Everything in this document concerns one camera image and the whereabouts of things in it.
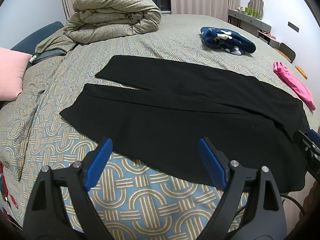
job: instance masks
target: mirror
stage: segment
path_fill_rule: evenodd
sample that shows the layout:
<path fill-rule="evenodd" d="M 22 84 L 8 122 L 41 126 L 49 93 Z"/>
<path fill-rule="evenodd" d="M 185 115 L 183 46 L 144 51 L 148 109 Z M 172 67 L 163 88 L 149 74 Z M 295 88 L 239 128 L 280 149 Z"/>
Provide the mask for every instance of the mirror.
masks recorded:
<path fill-rule="evenodd" d="M 263 0 L 250 0 L 248 2 L 248 8 L 249 10 L 253 9 L 259 13 L 258 19 L 261 20 L 263 18 Z"/>

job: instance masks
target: wall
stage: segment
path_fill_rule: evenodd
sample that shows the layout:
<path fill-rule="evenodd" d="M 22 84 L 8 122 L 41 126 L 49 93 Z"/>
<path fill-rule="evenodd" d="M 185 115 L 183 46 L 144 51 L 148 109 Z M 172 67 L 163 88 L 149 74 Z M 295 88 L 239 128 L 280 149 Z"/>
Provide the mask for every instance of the wall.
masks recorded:
<path fill-rule="evenodd" d="M 271 33 L 296 53 L 293 65 L 308 76 L 308 86 L 320 97 L 320 27 L 304 0 L 263 0 L 263 22 L 271 25 Z M 247 7 L 249 0 L 240 0 Z M 297 33 L 288 21 L 300 30 Z"/>
<path fill-rule="evenodd" d="M 11 49 L 52 22 L 65 23 L 66 16 L 62 0 L 4 0 L 0 19 L 0 47 Z"/>

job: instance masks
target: patterned bedsheet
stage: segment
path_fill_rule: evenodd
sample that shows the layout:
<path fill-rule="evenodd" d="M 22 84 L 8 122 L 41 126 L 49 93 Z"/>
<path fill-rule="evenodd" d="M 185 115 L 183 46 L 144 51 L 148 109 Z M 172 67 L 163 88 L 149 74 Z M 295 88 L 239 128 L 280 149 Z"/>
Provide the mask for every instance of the patterned bedsheet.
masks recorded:
<path fill-rule="evenodd" d="M 257 50 L 251 55 L 236 56 L 209 49 L 201 41 L 203 26 L 235 30 L 253 41 Z M 19 98 L 0 110 L 0 161 L 5 164 L 9 192 L 19 206 L 13 206 L 13 211 L 21 225 L 41 167 L 68 167 L 96 147 L 59 112 L 76 100 L 86 83 L 123 86 L 94 78 L 113 55 L 156 57 L 228 69 L 255 76 L 297 97 L 272 71 L 273 62 L 282 61 L 308 86 L 308 81 L 263 41 L 209 16 L 164 15 L 157 31 L 78 45 L 65 57 L 40 62 L 26 71 Z M 320 107 L 315 92 L 313 96 Z M 319 111 L 312 113 L 305 105 L 304 109 L 310 127 L 317 129 Z M 187 240 L 196 239 L 202 231 L 222 192 L 159 173 L 139 160 L 113 153 L 89 195 L 115 239 Z M 65 188 L 63 199 L 72 226 L 81 230 Z M 243 195 L 239 205 L 245 202 Z M 238 223 L 237 218 L 230 229 Z"/>

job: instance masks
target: pink pillow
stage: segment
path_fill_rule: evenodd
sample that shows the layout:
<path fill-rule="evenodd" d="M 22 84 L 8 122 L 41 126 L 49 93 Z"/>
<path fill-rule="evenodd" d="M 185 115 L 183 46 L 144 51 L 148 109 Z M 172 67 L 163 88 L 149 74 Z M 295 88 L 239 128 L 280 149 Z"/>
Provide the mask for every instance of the pink pillow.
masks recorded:
<path fill-rule="evenodd" d="M 22 79 L 32 55 L 0 48 L 0 101 L 13 101 L 22 92 Z"/>

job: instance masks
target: drawer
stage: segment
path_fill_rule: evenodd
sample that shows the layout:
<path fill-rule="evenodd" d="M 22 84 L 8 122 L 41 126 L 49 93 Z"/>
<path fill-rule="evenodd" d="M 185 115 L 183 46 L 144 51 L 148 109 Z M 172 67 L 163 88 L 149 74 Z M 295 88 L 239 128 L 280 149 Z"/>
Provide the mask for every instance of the drawer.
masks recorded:
<path fill-rule="evenodd" d="M 271 32 L 271 26 L 268 25 L 268 24 L 266 24 L 266 23 L 263 23 L 263 22 L 261 22 L 261 27 L 260 27 L 260 29 L 261 29 L 262 31 L 267 32 L 267 33 L 270 33 L 270 32 Z"/>
<path fill-rule="evenodd" d="M 242 20 L 242 21 L 243 21 L 243 18 L 244 18 L 244 14 L 243 13 L 239 13 L 239 12 L 236 12 L 234 10 L 229 10 L 228 15 L 230 15 L 231 17 L 237 18 L 239 20 Z"/>
<path fill-rule="evenodd" d="M 252 17 L 250 17 L 250 16 L 248 16 L 248 15 L 244 15 L 244 19 L 243 19 L 243 20 L 244 20 L 245 22 L 253 25 L 253 26 L 256 26 L 256 27 L 259 28 L 259 29 L 260 29 L 260 27 L 261 27 L 261 21 L 255 19 L 255 18 L 252 18 Z"/>

